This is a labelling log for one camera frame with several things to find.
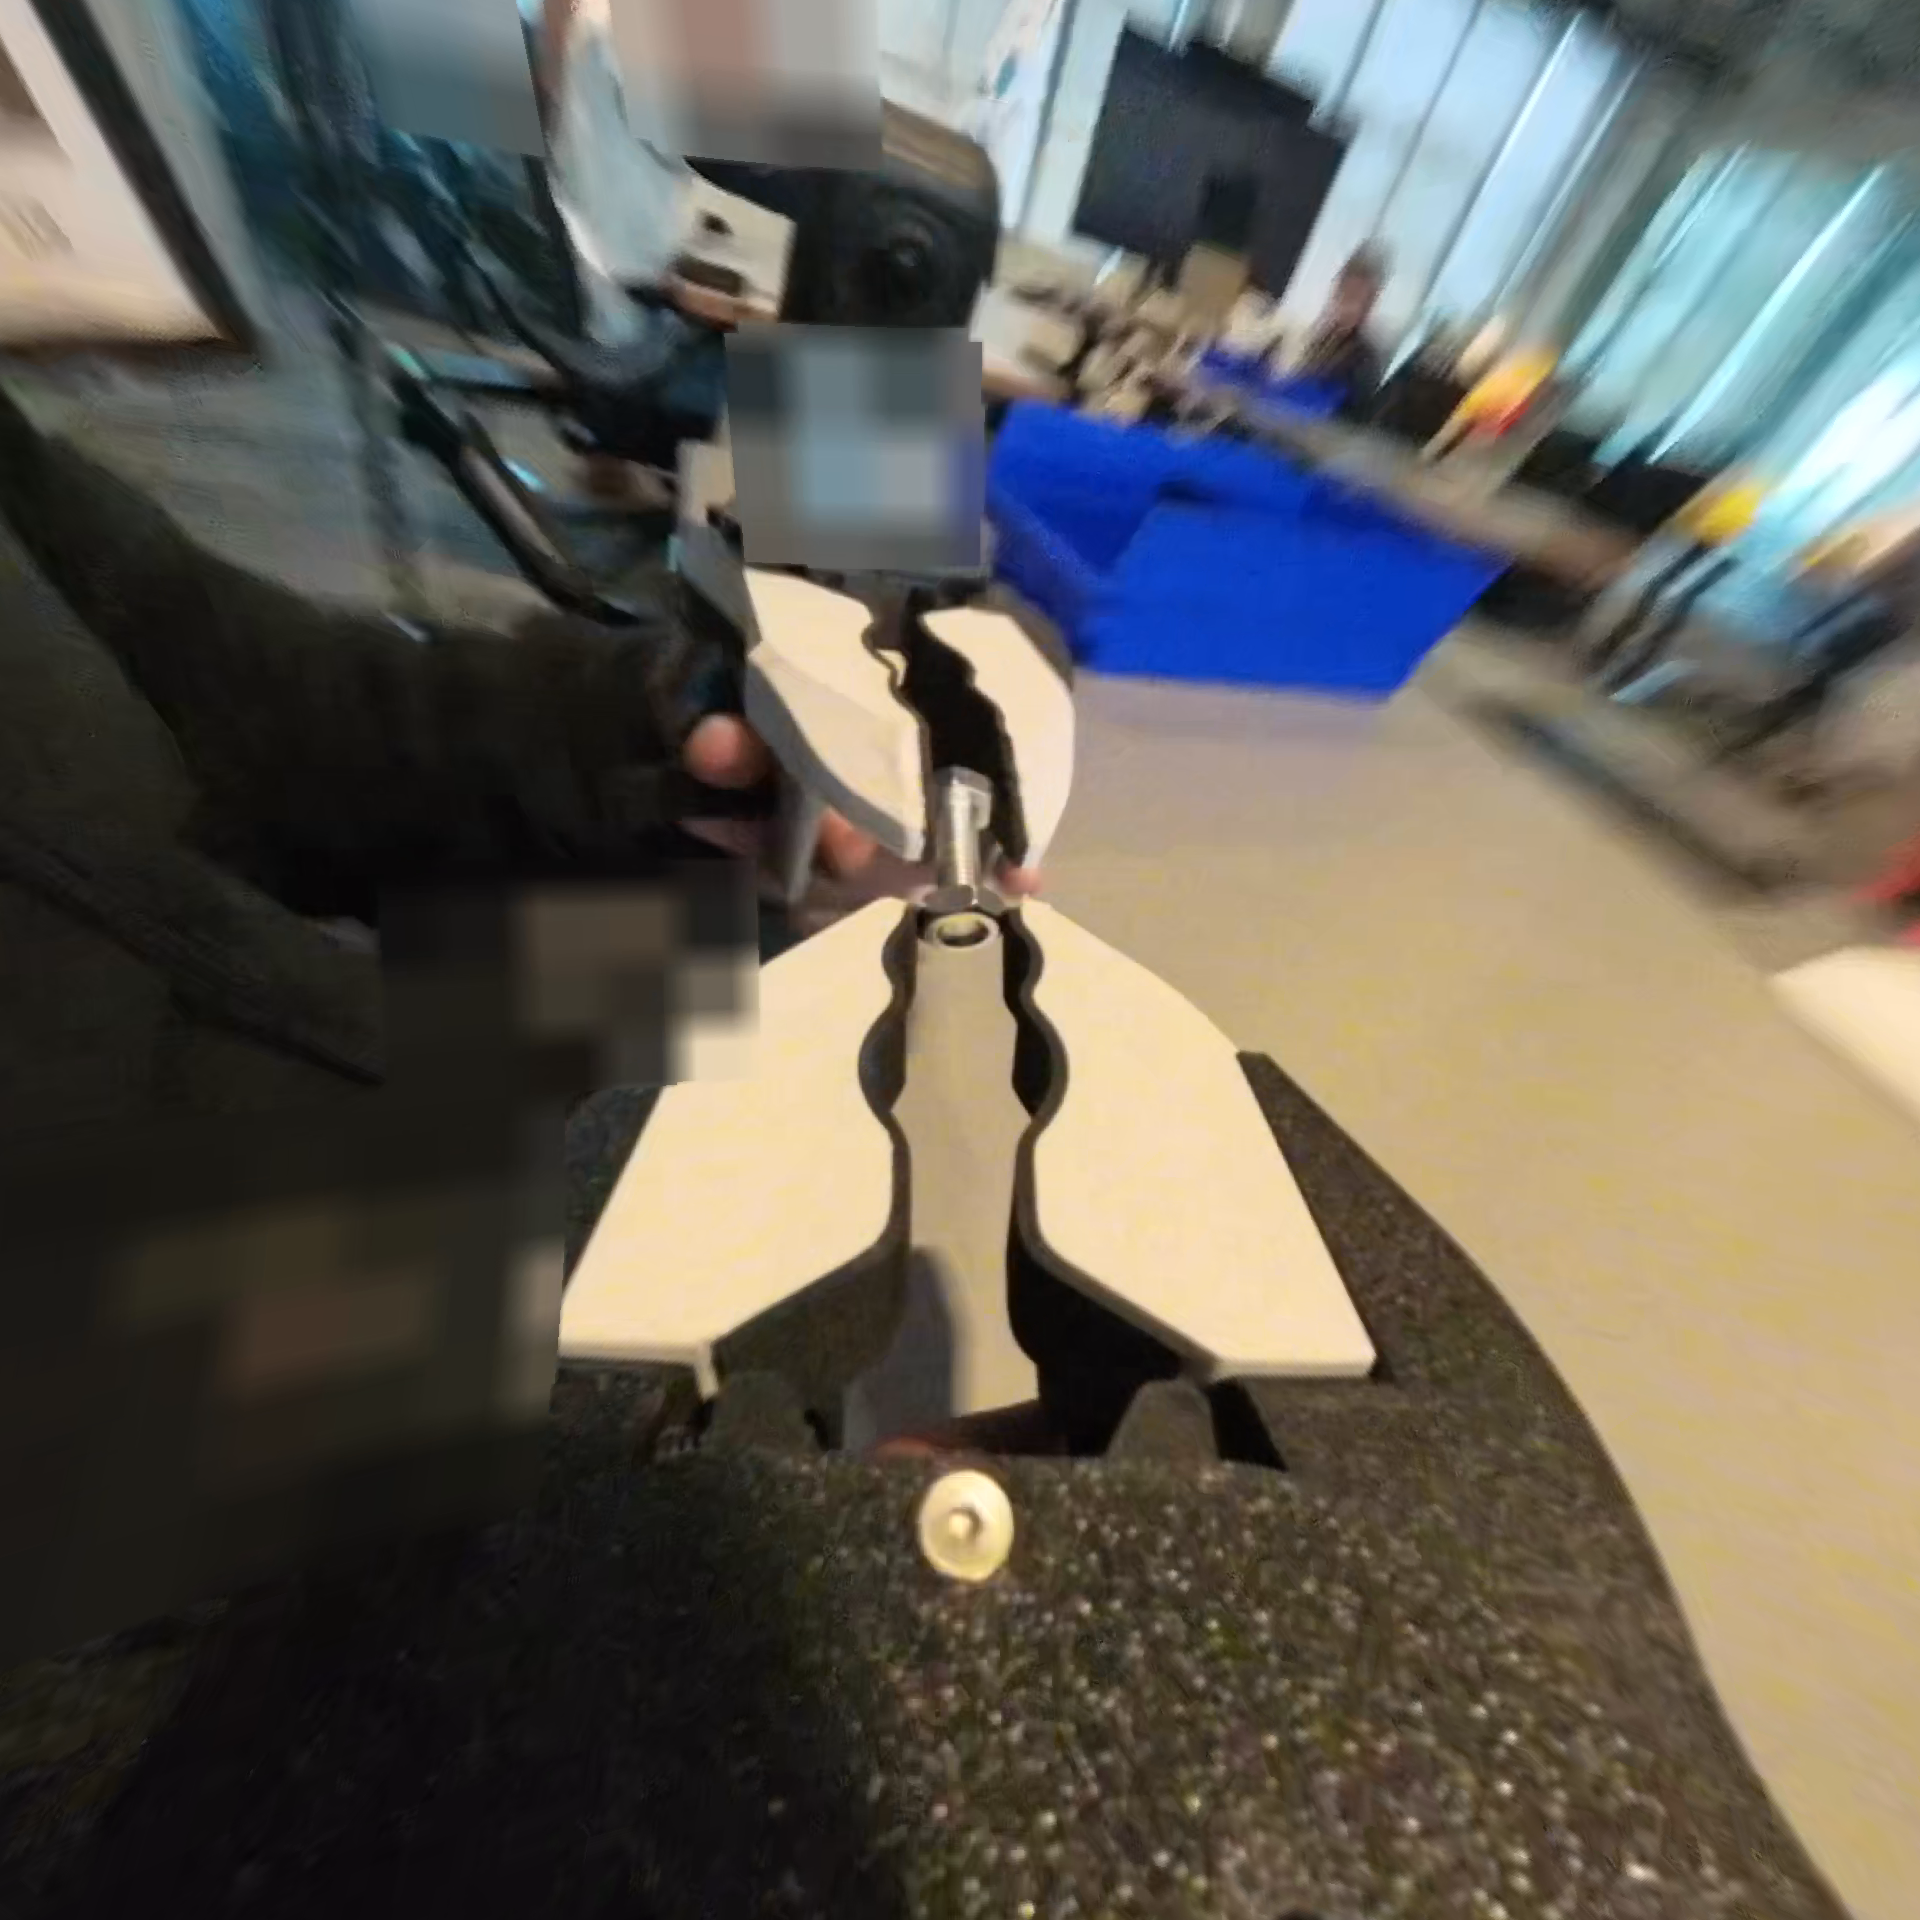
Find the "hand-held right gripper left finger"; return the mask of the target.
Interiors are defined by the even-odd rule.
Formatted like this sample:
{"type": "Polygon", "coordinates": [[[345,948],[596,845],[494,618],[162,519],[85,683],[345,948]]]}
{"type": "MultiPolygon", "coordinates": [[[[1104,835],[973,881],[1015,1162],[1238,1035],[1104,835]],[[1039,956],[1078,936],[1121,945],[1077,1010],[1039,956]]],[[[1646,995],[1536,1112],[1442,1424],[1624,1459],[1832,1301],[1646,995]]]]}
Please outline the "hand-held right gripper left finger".
{"type": "Polygon", "coordinates": [[[562,1297],[562,1361],[717,1389],[905,1251],[889,1045],[917,917],[877,901],[758,975],[752,1030],[659,1093],[562,1297]]]}

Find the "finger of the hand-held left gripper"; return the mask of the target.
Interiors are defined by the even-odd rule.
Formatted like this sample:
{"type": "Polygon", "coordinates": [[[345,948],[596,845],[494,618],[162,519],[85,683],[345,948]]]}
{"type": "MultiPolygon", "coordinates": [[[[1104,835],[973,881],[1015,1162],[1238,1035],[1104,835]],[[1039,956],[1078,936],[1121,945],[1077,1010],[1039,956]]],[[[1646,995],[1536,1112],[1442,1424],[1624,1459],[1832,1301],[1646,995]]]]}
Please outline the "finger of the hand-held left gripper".
{"type": "Polygon", "coordinates": [[[931,606],[917,617],[917,713],[932,772],[986,781],[1001,865],[1039,872],[1077,771],[1067,641],[1022,601],[931,606]]]}
{"type": "Polygon", "coordinates": [[[863,601],[792,573],[743,574],[747,724],[780,775],[780,865],[809,867],[828,816],[918,865],[931,849],[928,733],[863,601]]]}

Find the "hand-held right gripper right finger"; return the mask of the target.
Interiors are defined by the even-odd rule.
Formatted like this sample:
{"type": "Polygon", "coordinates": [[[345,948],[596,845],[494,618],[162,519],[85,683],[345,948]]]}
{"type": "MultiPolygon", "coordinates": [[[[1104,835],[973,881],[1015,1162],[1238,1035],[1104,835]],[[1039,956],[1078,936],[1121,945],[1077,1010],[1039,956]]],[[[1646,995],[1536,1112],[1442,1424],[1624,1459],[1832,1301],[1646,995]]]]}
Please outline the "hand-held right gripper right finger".
{"type": "Polygon", "coordinates": [[[1376,1344],[1236,1045],[1069,917],[1020,918],[1046,1045],[1036,1254],[1201,1380],[1362,1380],[1376,1344]]]}

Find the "steel bolt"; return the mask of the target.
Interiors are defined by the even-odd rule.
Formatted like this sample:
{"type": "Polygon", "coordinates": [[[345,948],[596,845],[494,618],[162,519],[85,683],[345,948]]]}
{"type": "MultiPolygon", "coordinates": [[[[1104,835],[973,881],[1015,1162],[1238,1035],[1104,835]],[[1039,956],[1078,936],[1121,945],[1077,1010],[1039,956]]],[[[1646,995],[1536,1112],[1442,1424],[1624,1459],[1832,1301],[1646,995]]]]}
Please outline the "steel bolt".
{"type": "Polygon", "coordinates": [[[991,948],[1001,941],[1005,897],[997,882],[986,776],[949,766],[934,775],[931,810],[932,877],[918,907],[923,947],[944,953],[991,948]]]}

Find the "blue plastic bin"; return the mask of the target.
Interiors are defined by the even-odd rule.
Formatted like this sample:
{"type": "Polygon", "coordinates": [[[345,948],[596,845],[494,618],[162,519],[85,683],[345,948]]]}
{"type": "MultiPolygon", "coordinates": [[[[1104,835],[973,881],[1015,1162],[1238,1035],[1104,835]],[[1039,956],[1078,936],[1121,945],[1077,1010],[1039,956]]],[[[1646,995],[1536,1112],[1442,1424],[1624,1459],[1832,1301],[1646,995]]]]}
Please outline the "blue plastic bin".
{"type": "Polygon", "coordinates": [[[1036,401],[986,509],[997,579],[1119,678],[1384,703],[1513,569],[1273,449],[1036,401]]]}

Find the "person's left forearm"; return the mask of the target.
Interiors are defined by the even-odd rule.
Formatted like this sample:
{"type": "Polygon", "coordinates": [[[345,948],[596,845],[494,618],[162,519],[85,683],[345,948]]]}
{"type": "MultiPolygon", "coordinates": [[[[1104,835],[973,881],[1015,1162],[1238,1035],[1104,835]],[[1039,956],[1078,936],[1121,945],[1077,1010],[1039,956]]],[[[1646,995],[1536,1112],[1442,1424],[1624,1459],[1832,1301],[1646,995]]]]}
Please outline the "person's left forearm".
{"type": "Polygon", "coordinates": [[[171,734],[209,851],[320,918],[387,893],[664,887],[695,730],[659,617],[425,636],[219,556],[5,397],[5,530],[171,734]]]}

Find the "person's left hand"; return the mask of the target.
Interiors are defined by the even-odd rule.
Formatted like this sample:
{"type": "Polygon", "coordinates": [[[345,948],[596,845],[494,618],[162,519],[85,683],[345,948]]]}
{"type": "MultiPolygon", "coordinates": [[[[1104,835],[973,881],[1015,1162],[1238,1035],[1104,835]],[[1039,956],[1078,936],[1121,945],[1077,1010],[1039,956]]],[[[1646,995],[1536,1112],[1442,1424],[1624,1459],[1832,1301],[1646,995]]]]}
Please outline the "person's left hand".
{"type": "Polygon", "coordinates": [[[707,803],[733,795],[772,798],[767,818],[693,818],[684,831],[715,853],[743,858],[758,877],[762,895],[805,915],[846,915],[872,901],[905,901],[918,889],[918,872],[900,867],[872,837],[854,829],[825,805],[813,806],[809,881],[803,891],[790,881],[789,835],[780,798],[780,768],[764,741],[738,717],[710,714],[687,734],[684,775],[707,803]]]}

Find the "black computer monitor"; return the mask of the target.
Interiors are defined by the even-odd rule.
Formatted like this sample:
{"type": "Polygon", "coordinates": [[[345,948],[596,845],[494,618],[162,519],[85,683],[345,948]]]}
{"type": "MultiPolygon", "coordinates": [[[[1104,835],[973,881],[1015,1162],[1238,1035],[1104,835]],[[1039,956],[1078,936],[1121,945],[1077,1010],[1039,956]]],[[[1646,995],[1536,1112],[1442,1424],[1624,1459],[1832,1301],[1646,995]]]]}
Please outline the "black computer monitor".
{"type": "Polygon", "coordinates": [[[1069,235],[1174,274],[1210,246],[1282,299],[1352,145],[1299,89],[1202,40],[1116,36],[1069,235]]]}

